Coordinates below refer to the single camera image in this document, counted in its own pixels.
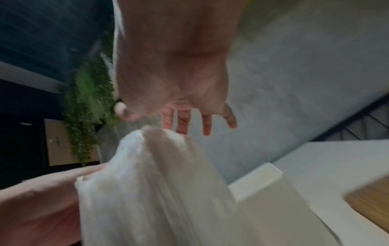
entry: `brown wooden panel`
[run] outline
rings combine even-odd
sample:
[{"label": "brown wooden panel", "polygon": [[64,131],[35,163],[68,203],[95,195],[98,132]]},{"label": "brown wooden panel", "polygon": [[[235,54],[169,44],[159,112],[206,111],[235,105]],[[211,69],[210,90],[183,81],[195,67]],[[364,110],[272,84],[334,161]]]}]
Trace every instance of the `brown wooden panel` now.
[{"label": "brown wooden panel", "polygon": [[[62,121],[45,119],[45,132],[50,166],[78,163],[71,153],[71,145]],[[99,160],[96,148],[90,156],[90,161]]]},{"label": "brown wooden panel", "polygon": [[389,233],[389,176],[351,192],[344,200]]}]

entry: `dark ceiling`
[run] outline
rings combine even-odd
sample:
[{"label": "dark ceiling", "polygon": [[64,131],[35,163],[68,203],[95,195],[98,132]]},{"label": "dark ceiling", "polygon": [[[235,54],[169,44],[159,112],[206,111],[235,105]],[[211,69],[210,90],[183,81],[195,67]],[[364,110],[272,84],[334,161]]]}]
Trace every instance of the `dark ceiling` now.
[{"label": "dark ceiling", "polygon": [[0,0],[0,60],[65,81],[112,15],[112,0]]}]

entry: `black railing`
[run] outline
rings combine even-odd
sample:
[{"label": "black railing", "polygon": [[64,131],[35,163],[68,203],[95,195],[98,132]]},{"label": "black railing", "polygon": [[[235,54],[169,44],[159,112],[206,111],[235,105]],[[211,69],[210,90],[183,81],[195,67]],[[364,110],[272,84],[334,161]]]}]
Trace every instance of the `black railing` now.
[{"label": "black railing", "polygon": [[[372,119],[373,121],[376,121],[379,123],[382,127],[385,127],[388,132],[389,132],[389,126],[377,119],[376,117],[372,116],[372,112],[375,111],[376,109],[385,106],[387,107],[387,118],[389,119],[389,94],[386,94],[379,98],[378,100],[374,101],[367,107],[363,108],[359,112],[355,113],[354,115],[348,117],[341,123],[337,124],[336,126],[330,128],[323,134],[315,137],[311,142],[320,142],[320,141],[326,141],[328,138],[339,134],[340,135],[340,140],[344,140],[344,133],[347,132],[351,136],[354,137],[355,140],[369,140],[369,133],[368,133],[368,128],[366,124],[366,120],[368,118]],[[363,131],[363,137],[357,136],[354,132],[350,130],[350,126],[356,122],[360,121],[361,122],[361,129]]]}]

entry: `plastic bag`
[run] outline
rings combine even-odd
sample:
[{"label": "plastic bag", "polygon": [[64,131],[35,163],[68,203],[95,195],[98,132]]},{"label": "plastic bag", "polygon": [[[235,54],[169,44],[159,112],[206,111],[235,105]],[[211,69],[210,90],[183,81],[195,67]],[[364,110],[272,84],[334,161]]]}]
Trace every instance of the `plastic bag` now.
[{"label": "plastic bag", "polygon": [[190,137],[143,128],[76,182],[84,246],[262,246]]}]

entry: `foliage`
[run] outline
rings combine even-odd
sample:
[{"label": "foliage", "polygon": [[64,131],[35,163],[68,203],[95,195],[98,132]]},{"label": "foliage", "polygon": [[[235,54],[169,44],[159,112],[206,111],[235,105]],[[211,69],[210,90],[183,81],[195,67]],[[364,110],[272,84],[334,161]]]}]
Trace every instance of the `foliage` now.
[{"label": "foliage", "polygon": [[[102,40],[103,53],[109,58],[112,58],[113,28],[109,26]],[[82,164],[89,161],[90,151],[97,144],[95,127],[103,123],[113,127],[117,120],[112,92],[108,68],[100,55],[82,62],[65,92],[64,123],[72,154]]]}]

